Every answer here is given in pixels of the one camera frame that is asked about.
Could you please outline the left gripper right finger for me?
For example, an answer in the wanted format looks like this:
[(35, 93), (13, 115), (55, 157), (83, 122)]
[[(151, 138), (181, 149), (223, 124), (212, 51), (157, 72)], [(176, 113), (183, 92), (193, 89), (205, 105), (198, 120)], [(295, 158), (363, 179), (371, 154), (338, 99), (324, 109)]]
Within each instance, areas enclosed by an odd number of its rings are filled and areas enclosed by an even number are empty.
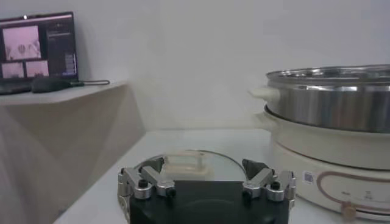
[(267, 200), (295, 202), (297, 184), (294, 172), (283, 170), (276, 173), (265, 163), (243, 159), (242, 167), (247, 180), (243, 182), (243, 197), (247, 201), (261, 198), (265, 193)]

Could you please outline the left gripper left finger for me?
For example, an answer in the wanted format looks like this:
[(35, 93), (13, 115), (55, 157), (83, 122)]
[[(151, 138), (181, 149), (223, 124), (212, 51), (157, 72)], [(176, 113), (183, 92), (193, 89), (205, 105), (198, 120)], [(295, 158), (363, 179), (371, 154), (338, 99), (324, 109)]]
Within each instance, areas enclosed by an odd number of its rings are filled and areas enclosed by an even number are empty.
[(160, 174), (165, 161), (156, 156), (141, 162), (135, 167), (123, 167), (118, 173), (119, 197), (131, 197), (148, 200), (155, 189), (157, 195), (166, 198), (176, 196), (175, 182)]

